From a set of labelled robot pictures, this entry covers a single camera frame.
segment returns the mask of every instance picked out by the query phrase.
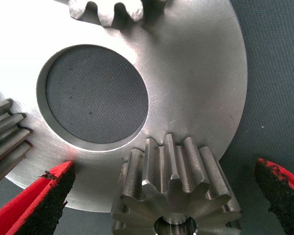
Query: central hole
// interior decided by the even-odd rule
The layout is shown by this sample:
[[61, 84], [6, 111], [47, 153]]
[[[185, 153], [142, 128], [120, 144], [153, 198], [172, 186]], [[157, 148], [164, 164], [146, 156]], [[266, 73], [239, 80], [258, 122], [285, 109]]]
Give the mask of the central hole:
[[154, 228], [157, 235], [196, 235], [198, 232], [197, 224], [191, 217], [179, 225], [169, 224], [161, 217], [156, 221]]
[[148, 112], [145, 84], [124, 57], [104, 47], [65, 50], [46, 79], [48, 106], [73, 136], [91, 143], [114, 143], [139, 130]]

